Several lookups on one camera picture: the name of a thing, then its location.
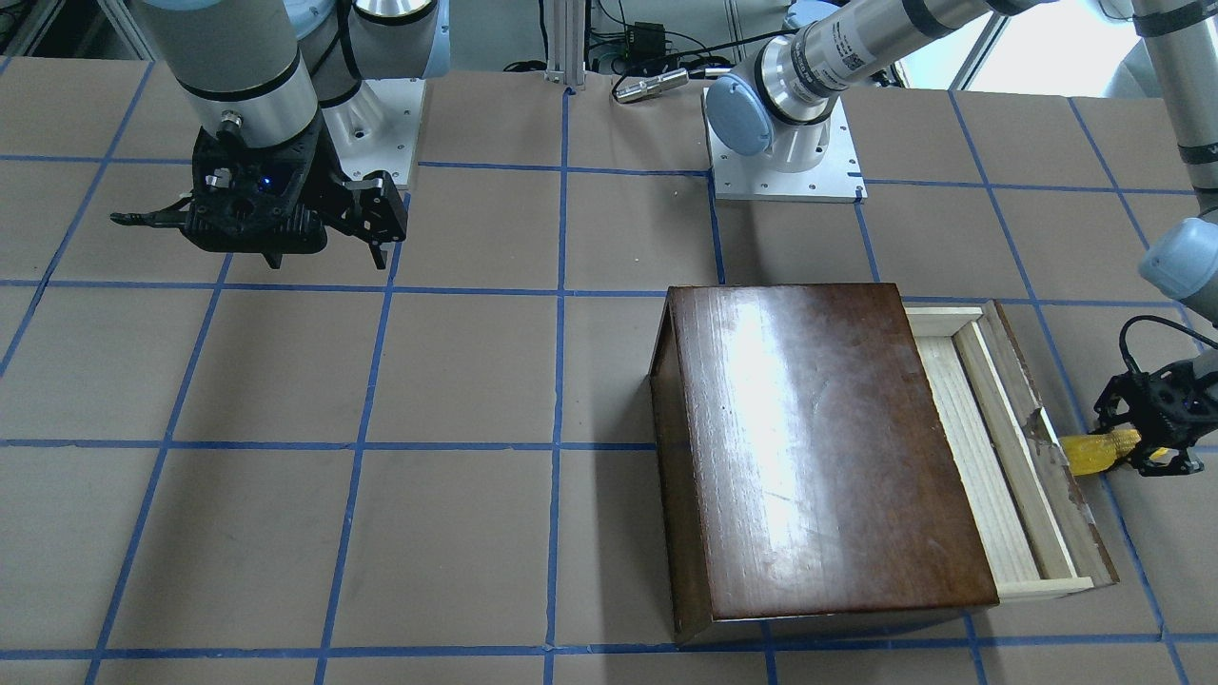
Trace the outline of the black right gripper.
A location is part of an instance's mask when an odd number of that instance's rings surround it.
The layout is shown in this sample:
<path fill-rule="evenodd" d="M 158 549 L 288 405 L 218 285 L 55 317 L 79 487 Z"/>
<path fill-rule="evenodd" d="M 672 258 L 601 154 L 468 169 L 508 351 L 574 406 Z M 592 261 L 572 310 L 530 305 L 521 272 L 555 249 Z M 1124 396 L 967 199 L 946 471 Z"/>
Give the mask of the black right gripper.
<path fill-rule="evenodd" d="M 114 225 L 183 229 L 203 251 L 261 254 L 278 268 L 285 255 L 318 254 L 326 229 L 317 194 L 331 180 L 333 151 L 324 123 L 311 122 L 274 147 L 235 147 L 200 129 L 192 147 L 192 199 L 150 212 L 110 212 Z M 340 182 L 334 228 L 369 247 L 378 271 L 390 246 L 407 239 L 408 211 L 389 169 Z"/>

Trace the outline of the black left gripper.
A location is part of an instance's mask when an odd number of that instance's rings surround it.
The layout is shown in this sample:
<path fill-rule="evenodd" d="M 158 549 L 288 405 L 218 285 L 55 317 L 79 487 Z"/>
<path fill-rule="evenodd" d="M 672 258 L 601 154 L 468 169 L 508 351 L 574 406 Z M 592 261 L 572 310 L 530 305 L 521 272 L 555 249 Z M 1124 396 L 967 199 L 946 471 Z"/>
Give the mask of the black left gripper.
<path fill-rule="evenodd" d="M 1188 449 L 1216 430 L 1216 364 L 1208 362 L 1174 362 L 1153 373 L 1114 375 L 1093 403 L 1097 414 L 1093 435 L 1127 427 L 1149 439 L 1151 446 L 1132 451 L 1132 468 L 1142 478 L 1205 472 Z"/>

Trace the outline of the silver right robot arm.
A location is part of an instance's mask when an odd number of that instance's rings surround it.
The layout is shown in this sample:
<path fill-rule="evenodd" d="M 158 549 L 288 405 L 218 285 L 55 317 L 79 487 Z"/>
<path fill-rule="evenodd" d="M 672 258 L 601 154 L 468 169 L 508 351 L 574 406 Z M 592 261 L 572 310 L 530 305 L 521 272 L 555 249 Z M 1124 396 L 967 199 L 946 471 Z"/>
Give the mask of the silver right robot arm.
<path fill-rule="evenodd" d="M 240 264 L 309 257 L 334 223 L 391 204 L 382 176 L 361 204 L 339 169 L 348 138 L 324 113 L 371 88 L 376 48 L 348 73 L 324 12 L 303 44 L 279 1 L 139 1 L 135 16 L 197 108 L 201 143 L 228 113 L 235 150 L 209 186 L 199 167 L 179 223 L 252 208 L 203 236 L 227 257 L 164 449 L 336 452 L 543 449 L 625 453 L 657 446 L 643 353 L 671 285 L 896 282 L 914 306 L 1010 303 L 1035 321 L 1054 382 L 1080 382 L 1108 352 L 1067 335 L 1068 316 L 1149 303 L 1118 138 L 1157 101 L 865 89 L 844 108 L 862 157 L 844 204 L 739 201 L 703 140 L 704 91 L 625 105 L 530 77 L 452 76 L 423 132 L 423 169 L 402 205 L 403 243 L 374 238 L 365 284 L 323 277 L 241 282 Z"/>

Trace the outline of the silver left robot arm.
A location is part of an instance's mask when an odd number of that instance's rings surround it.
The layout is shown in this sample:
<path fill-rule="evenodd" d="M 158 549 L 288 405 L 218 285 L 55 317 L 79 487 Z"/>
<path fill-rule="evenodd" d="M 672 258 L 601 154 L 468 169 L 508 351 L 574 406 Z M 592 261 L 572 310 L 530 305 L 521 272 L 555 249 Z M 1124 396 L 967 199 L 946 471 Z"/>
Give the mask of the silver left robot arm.
<path fill-rule="evenodd" d="M 719 77 L 708 126 L 736 154 L 756 156 L 784 130 L 817 126 L 840 91 L 984 13 L 1013 17 L 1030 1 L 853 1 L 810 26 L 773 33 L 752 65 Z M 1138 267 L 1145 282 L 1216 321 L 1216 4 L 1135 1 L 1132 26 L 1149 52 L 1199 213 L 1167 230 Z M 1114 453 L 1140 477 L 1186 477 L 1205 464 L 1191 449 L 1216 430 L 1216 341 L 1192 360 L 1144 371 L 1118 335 L 1124 372 L 1093 408 L 1095 433 L 1138 433 Z"/>

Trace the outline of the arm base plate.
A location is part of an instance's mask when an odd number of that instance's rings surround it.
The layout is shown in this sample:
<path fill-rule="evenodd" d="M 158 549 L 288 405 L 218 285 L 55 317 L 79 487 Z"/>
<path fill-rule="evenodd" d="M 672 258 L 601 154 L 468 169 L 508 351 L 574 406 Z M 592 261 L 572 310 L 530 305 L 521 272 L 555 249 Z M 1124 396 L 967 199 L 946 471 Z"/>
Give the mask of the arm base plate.
<path fill-rule="evenodd" d="M 401 191 L 412 186 L 428 82 L 362 82 L 356 95 L 323 108 L 343 173 L 361 180 L 387 172 Z"/>
<path fill-rule="evenodd" d="M 744 156 L 706 126 L 713 179 L 719 199 L 855 204 L 868 196 L 845 105 L 810 130 L 782 130 L 777 147 Z"/>

